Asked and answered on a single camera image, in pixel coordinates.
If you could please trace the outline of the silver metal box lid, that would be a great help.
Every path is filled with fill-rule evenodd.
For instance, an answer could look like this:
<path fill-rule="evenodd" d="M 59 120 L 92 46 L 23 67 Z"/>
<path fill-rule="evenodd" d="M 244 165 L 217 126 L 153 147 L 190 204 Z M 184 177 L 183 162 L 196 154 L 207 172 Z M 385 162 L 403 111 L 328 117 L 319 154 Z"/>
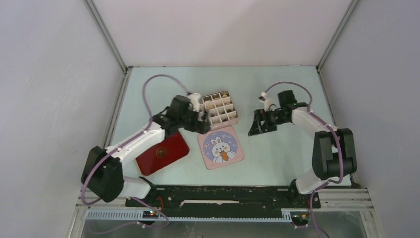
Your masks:
<path fill-rule="evenodd" d="M 205 167 L 209 170 L 242 161 L 245 156 L 232 126 L 198 135 Z"/>

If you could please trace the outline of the white divided chocolate box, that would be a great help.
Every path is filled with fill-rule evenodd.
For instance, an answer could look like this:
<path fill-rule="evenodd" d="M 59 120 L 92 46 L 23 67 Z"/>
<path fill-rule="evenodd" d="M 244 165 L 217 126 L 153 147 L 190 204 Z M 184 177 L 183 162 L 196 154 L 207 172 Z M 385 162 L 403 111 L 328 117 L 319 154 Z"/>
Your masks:
<path fill-rule="evenodd" d="M 232 97 L 226 90 L 203 96 L 200 110 L 208 111 L 211 130 L 236 125 L 239 120 Z"/>

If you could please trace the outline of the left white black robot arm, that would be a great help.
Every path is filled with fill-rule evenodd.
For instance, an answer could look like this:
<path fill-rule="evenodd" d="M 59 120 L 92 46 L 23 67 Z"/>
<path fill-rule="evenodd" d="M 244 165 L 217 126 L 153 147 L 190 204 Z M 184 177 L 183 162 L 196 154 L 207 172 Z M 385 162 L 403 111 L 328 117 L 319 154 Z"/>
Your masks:
<path fill-rule="evenodd" d="M 151 189 L 151 183 L 143 178 L 125 176 L 124 166 L 180 129 L 199 134 L 209 132 L 208 113 L 200 110 L 201 101 L 199 93 L 177 95 L 170 106 L 152 116 L 145 127 L 123 141 L 106 148 L 92 148 L 81 176 L 82 203 L 92 204 L 85 199 L 86 190 L 89 189 L 98 200 L 106 203 L 123 196 L 135 197 L 144 206 L 152 206 L 157 194 Z"/>

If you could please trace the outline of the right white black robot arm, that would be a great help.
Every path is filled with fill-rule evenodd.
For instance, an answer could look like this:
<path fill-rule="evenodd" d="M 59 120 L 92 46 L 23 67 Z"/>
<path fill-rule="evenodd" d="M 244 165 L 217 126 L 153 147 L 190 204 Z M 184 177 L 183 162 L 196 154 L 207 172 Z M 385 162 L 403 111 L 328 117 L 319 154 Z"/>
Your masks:
<path fill-rule="evenodd" d="M 303 206 L 308 194 L 322 186 L 340 184 L 343 178 L 357 171 L 353 132 L 338 128 L 317 116 L 305 102 L 297 102 L 294 93 L 286 90 L 278 93 L 279 108 L 272 109 L 272 99 L 262 92 L 259 100 L 263 109 L 254 111 L 249 136 L 277 130 L 282 124 L 292 123 L 301 127 L 313 139 L 311 169 L 291 182 L 294 189 L 288 193 L 288 201 L 294 207 Z"/>

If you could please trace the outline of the red plastic tray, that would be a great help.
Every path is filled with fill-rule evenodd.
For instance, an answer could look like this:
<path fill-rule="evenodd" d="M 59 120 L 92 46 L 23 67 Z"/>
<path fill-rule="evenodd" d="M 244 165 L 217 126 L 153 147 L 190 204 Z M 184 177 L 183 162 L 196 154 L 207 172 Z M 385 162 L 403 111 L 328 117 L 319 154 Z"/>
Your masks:
<path fill-rule="evenodd" d="M 181 132 L 170 136 L 136 158 L 142 175 L 149 176 L 187 156 L 190 148 Z"/>

